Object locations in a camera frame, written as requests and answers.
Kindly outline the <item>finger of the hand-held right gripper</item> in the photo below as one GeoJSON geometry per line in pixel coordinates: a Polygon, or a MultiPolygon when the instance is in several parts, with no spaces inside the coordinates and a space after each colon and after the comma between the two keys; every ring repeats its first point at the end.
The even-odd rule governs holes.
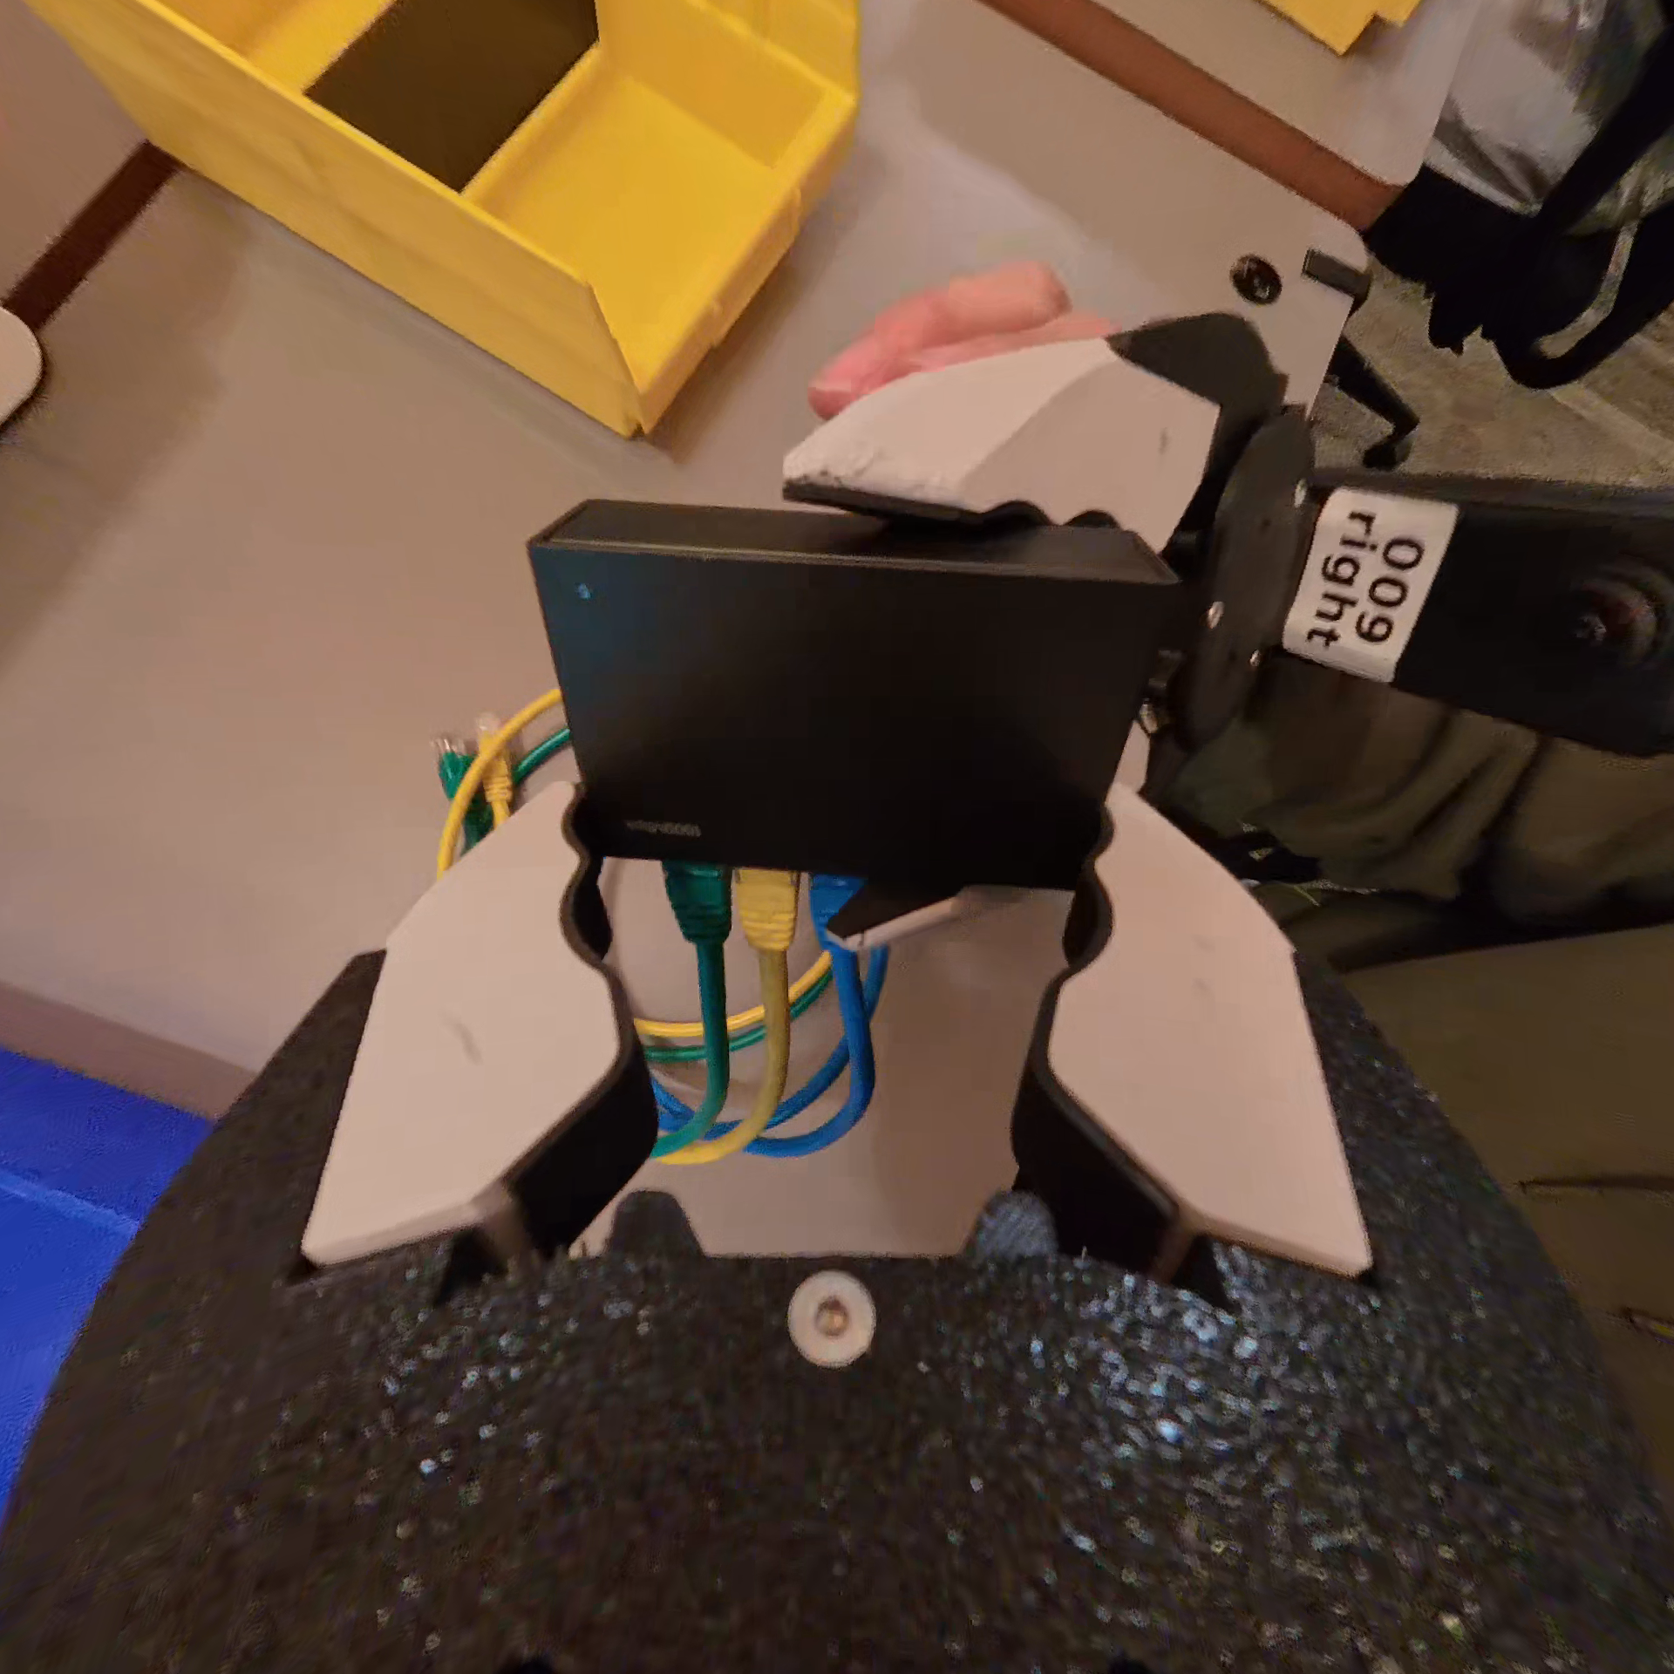
{"type": "Polygon", "coordinates": [[[861,887],[826,925],[826,938],[843,953],[882,953],[914,938],[953,935],[988,922],[1023,925],[1050,938],[1058,948],[1078,948],[1093,920],[1093,887],[1003,890],[966,887],[953,894],[899,887],[861,887]]]}
{"type": "Polygon", "coordinates": [[[1180,530],[1288,376],[1233,312],[1009,350],[859,397],[783,461],[783,498],[848,511],[1180,530]]]}

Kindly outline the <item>black office chair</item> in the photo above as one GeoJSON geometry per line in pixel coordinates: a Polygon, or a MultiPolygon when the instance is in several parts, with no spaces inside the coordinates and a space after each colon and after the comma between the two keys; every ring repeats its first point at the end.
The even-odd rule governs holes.
{"type": "Polygon", "coordinates": [[[1532,216],[1421,166],[1366,232],[1436,350],[1493,346],[1520,390],[1577,384],[1670,306],[1670,4],[1647,71],[1532,216]]]}

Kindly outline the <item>person's olive clothing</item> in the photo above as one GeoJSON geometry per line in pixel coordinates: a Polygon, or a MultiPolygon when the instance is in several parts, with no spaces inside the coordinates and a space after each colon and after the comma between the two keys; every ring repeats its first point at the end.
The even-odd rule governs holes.
{"type": "Polygon", "coordinates": [[[1275,672],[1154,797],[1249,878],[1586,1306],[1670,1340],[1670,756],[1275,672]]]}

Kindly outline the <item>grey jacket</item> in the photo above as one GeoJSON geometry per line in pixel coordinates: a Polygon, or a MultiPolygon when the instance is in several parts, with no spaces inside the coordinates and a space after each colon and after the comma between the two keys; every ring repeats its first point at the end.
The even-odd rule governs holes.
{"type": "Polygon", "coordinates": [[[1532,216],[1665,30],[1661,4],[1481,4],[1425,166],[1532,216]]]}

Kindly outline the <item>blue plastic bin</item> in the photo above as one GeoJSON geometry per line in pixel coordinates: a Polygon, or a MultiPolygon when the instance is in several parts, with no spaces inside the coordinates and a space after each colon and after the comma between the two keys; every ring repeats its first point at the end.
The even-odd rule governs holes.
{"type": "Polygon", "coordinates": [[[212,1122],[4,1052],[4,1500],[98,1295],[212,1122]]]}

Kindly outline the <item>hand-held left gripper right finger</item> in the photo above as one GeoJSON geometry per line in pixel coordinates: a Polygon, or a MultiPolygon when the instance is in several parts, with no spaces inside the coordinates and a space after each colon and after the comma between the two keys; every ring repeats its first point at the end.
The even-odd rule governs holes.
{"type": "Polygon", "coordinates": [[[1292,942],[1130,787],[1078,878],[1011,1156],[1068,1258],[1167,1283],[1205,1243],[1372,1268],[1292,942]]]}

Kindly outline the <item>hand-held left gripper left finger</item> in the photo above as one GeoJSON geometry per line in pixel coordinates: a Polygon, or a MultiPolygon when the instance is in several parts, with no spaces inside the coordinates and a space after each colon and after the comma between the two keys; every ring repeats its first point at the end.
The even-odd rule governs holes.
{"type": "Polygon", "coordinates": [[[431,1240],[490,1264],[573,1253],[652,1159],[659,1117],[609,970],[582,788],[553,782],[392,930],[301,1258],[431,1240]]]}

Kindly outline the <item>person's right hand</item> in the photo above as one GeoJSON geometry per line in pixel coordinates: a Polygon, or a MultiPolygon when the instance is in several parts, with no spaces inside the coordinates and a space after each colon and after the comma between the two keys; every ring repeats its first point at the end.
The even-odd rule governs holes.
{"type": "Polygon", "coordinates": [[[1078,309],[1045,263],[1005,263],[911,296],[882,309],[808,390],[827,423],[856,400],[907,376],[1016,350],[1101,342],[1119,330],[1078,309]]]}

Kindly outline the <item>black network switch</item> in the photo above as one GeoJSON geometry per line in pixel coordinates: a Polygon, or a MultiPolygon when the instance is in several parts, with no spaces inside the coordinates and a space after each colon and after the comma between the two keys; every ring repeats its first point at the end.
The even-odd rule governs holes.
{"type": "Polygon", "coordinates": [[[600,857],[1068,891],[1179,576],[1119,528],[589,500],[529,542],[600,857]]]}

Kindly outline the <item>yellow plastic bin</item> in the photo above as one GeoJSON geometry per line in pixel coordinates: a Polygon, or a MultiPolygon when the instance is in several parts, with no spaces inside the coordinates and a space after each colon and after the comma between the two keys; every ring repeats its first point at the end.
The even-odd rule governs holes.
{"type": "Polygon", "coordinates": [[[1406,27],[1412,12],[1419,9],[1419,4],[1292,4],[1292,0],[1275,0],[1264,7],[1335,54],[1349,54],[1370,30],[1406,27]]]}
{"type": "Polygon", "coordinates": [[[164,155],[658,431],[836,175],[859,4],[34,4],[164,155]]]}

